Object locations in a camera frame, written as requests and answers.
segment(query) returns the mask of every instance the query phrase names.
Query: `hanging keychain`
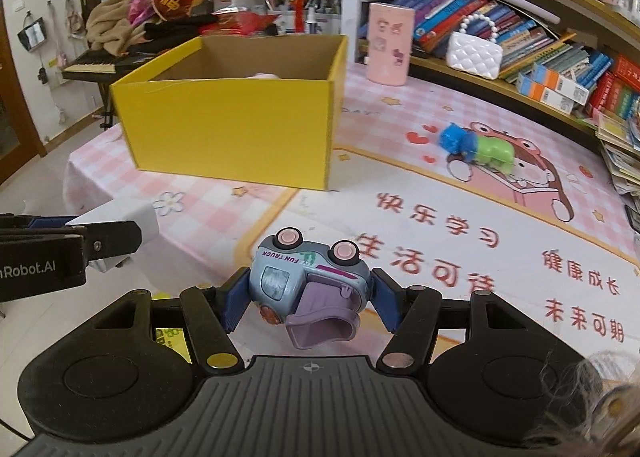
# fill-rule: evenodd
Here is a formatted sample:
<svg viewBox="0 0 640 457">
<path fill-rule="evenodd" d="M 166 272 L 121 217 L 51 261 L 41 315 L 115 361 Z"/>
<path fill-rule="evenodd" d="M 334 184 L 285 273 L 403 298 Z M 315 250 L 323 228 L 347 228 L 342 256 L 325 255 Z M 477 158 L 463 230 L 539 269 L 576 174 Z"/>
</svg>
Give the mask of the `hanging keychain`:
<svg viewBox="0 0 640 457">
<path fill-rule="evenodd" d="M 62 71 L 62 69 L 64 69 L 68 64 L 68 59 L 66 58 L 66 54 L 60 48 L 60 37 L 58 36 L 58 26 L 56 24 L 56 11 L 53 8 L 51 0 L 47 2 L 47 7 L 49 8 L 49 16 L 51 17 L 51 31 L 56 43 L 56 65 L 58 66 L 58 69 Z"/>
</svg>

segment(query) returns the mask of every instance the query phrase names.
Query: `open box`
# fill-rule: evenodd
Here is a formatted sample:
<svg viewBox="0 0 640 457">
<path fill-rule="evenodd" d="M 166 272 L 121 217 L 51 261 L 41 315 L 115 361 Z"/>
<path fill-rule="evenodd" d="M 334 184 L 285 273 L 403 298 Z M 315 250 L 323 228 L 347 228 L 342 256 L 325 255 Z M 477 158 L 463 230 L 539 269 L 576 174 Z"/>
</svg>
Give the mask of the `open box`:
<svg viewBox="0 0 640 457">
<path fill-rule="evenodd" d="M 326 189 L 345 67 L 345 36 L 207 36 L 111 90 L 142 170 Z"/>
</svg>

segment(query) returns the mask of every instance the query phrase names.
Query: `figurine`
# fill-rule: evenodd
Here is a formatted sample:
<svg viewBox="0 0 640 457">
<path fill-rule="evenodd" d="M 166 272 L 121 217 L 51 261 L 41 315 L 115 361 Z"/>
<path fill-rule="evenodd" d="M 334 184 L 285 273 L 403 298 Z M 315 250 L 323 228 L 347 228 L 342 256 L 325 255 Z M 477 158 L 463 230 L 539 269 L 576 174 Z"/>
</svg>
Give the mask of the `figurine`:
<svg viewBox="0 0 640 457">
<path fill-rule="evenodd" d="M 513 171 L 513 145 L 498 137 L 486 137 L 451 123 L 440 133 L 440 146 L 452 154 L 461 154 L 467 163 L 487 165 L 505 175 Z"/>
<path fill-rule="evenodd" d="M 305 241 L 296 228 L 264 239 L 255 254 L 249 293 L 271 325 L 284 323 L 298 349 L 351 340 L 371 298 L 372 277 L 358 246 Z"/>
</svg>

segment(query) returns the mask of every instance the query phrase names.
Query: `pink toy wheel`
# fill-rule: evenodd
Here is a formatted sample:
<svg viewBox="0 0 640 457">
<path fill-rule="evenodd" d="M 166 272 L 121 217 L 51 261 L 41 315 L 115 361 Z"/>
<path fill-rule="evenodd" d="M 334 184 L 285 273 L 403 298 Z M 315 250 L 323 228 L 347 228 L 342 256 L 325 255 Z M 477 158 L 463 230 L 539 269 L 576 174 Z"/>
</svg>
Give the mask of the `pink toy wheel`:
<svg viewBox="0 0 640 457">
<path fill-rule="evenodd" d="M 338 265 L 355 265 L 360 261 L 360 250 L 351 241 L 338 241 L 329 250 L 329 258 Z"/>
<path fill-rule="evenodd" d="M 273 236 L 273 245 L 284 251 L 296 249 L 302 241 L 302 232 L 296 228 L 283 228 Z"/>
</svg>

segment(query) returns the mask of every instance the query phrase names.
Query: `blue toy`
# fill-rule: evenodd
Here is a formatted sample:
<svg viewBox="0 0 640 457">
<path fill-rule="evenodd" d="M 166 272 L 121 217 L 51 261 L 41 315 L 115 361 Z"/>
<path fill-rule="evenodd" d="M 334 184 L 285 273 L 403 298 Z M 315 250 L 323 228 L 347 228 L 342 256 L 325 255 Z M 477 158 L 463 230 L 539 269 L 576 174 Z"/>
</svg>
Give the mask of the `blue toy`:
<svg viewBox="0 0 640 457">
<path fill-rule="evenodd" d="M 440 133 L 440 146 L 450 154 L 462 155 L 465 162 L 487 165 L 505 175 L 513 170 L 513 145 L 499 137 L 478 135 L 451 123 Z"/>
</svg>

